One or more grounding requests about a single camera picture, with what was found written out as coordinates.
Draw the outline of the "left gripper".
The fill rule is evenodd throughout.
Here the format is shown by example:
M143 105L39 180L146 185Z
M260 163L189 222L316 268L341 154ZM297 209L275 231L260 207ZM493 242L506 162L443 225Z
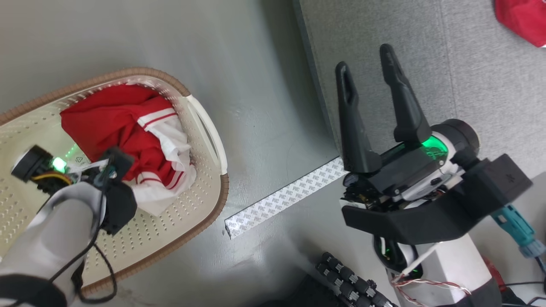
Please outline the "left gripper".
M57 192L79 182L102 188L122 182L134 161L132 156L120 148L111 147L97 162L74 165L35 145L16 161L11 175L24 183L35 183L42 192Z

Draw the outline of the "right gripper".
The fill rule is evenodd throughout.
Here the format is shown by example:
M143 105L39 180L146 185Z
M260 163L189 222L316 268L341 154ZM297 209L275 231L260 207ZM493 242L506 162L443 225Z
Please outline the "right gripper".
M353 77L347 63L339 62L335 76L342 157L345 170L350 172L343 179L341 205L397 211L414 201L425 202L454 177L458 167L450 159L456 147L439 132L432 134L394 48L388 43L380 46L380 61L395 111L394 138L396 142L419 145L400 144L381 156L371 150Z

